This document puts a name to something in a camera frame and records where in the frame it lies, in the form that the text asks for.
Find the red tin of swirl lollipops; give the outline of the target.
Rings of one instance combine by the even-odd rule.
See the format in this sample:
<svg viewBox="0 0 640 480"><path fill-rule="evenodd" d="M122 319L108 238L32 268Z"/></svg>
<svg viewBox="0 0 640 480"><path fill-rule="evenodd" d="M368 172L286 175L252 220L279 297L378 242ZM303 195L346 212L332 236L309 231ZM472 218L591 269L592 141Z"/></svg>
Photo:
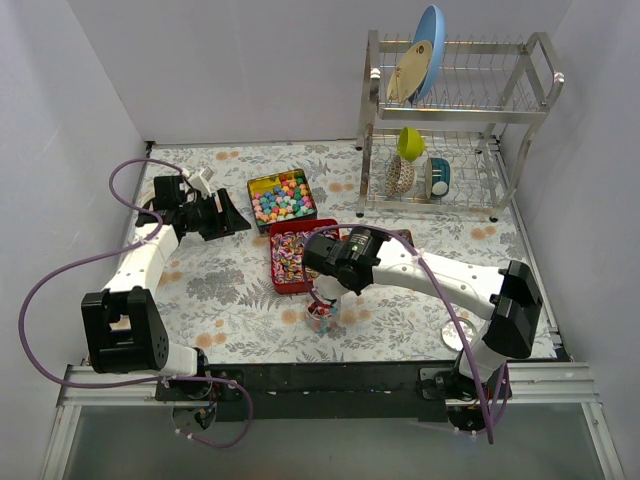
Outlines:
<svg viewBox="0 0 640 480"><path fill-rule="evenodd" d="M270 228L271 280L277 294L307 291L302 272L304 243L318 229L336 224L333 219L312 219L282 222Z"/></svg>

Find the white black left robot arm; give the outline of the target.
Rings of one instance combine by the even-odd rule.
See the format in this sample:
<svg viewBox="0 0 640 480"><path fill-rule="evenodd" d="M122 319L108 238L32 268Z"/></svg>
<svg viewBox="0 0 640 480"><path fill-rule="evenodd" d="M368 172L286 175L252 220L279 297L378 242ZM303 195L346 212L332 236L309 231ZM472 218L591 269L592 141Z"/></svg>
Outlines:
<svg viewBox="0 0 640 480"><path fill-rule="evenodd" d="M193 400L211 392L204 352L169 340L155 294L165 264L187 234L211 241L251 228L226 189L211 189L212 175L204 168L189 178L155 177L154 195L135 222L140 246L124 256L101 291L84 296L81 313L96 372L179 376L178 387Z"/></svg>

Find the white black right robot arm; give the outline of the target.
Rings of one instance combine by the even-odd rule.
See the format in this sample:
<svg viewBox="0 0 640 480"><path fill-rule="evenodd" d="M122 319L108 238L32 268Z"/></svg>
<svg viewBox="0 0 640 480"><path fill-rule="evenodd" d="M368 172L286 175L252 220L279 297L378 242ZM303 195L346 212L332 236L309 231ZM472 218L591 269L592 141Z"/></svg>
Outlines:
<svg viewBox="0 0 640 480"><path fill-rule="evenodd" d="M503 268L463 263L421 253L395 231L356 225L346 239L322 231L305 242L304 267L317 272L315 294L334 304L371 285L415 290L440 299L447 310L461 307L484 324L465 340L455 366L442 374L443 393L475 398L509 360L531 356L543 299L531 268L512 261Z"/></svg>

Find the clear glass jar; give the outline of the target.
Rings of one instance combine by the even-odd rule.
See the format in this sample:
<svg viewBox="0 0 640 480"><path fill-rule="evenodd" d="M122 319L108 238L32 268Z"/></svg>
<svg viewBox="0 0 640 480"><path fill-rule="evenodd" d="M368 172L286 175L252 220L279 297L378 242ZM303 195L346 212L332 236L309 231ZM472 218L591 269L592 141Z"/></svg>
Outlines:
<svg viewBox="0 0 640 480"><path fill-rule="evenodd" d="M318 335L333 334L339 327L340 307L340 300L329 305L313 301L306 310L307 326Z"/></svg>

